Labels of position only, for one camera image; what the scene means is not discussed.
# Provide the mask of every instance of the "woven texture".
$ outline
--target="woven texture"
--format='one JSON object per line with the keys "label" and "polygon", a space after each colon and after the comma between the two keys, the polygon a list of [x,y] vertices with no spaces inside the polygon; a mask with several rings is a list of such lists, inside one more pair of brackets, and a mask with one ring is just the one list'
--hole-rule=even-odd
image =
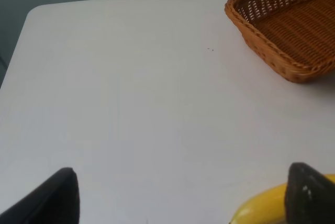
{"label": "woven texture", "polygon": [[245,42],[289,81],[335,69],[335,0],[228,0]]}

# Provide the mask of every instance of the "woven basket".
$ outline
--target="woven basket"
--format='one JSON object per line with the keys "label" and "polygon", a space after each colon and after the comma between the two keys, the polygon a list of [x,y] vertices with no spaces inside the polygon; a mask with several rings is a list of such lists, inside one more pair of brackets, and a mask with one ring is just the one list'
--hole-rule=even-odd
{"label": "woven basket", "polygon": [[285,79],[308,82],[335,69],[335,0],[228,0],[225,12]]}

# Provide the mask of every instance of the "yellow banana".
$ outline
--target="yellow banana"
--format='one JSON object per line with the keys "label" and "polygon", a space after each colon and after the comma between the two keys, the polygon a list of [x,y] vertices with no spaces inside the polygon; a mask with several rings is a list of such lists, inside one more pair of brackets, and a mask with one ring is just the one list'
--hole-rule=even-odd
{"label": "yellow banana", "polygon": [[[335,182],[335,174],[325,175]],[[258,194],[245,202],[230,224],[277,224],[285,221],[286,183]]]}

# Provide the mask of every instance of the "table surface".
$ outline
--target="table surface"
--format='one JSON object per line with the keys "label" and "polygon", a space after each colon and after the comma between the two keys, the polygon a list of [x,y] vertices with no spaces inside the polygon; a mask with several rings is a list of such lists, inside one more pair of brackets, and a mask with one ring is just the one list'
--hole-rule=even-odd
{"label": "table surface", "polygon": [[335,79],[274,73],[226,1],[33,9],[0,90],[0,212],[64,166],[81,224],[228,223],[291,162],[335,172]]}

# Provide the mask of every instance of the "basket rim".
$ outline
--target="basket rim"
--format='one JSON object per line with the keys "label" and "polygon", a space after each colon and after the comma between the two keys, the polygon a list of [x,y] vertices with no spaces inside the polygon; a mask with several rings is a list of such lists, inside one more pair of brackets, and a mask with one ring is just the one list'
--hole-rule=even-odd
{"label": "basket rim", "polygon": [[287,53],[279,49],[270,39],[268,39],[263,33],[261,33],[237,12],[235,5],[240,1],[242,0],[227,0],[225,4],[225,12],[227,16],[233,21],[234,24],[236,22],[239,23],[239,25],[246,27],[248,31],[254,36],[261,39],[273,54],[280,56],[281,60],[284,61],[282,64],[285,65],[285,67],[292,68],[292,66],[294,66],[295,68],[291,69],[291,71],[298,73],[299,75],[311,75],[318,73],[320,70],[327,70],[327,72],[329,72],[335,69],[335,56],[331,59],[321,61],[318,65],[306,65],[291,58]]}

